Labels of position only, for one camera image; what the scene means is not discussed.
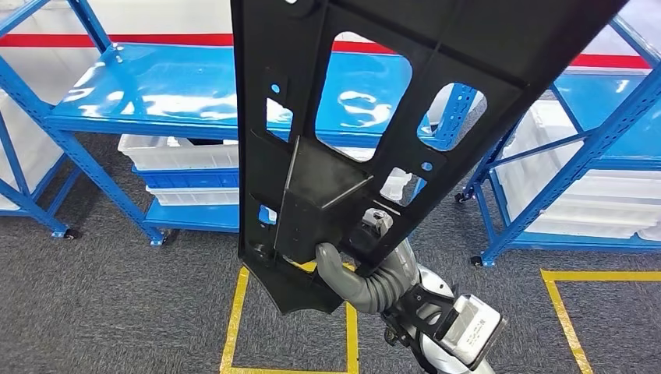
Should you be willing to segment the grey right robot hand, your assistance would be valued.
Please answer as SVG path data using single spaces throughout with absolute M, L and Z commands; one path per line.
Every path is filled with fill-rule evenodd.
M 420 282 L 418 263 L 407 238 L 368 277 L 344 267 L 333 244 L 320 243 L 316 246 L 316 271 L 338 296 L 368 314 L 390 308 Z

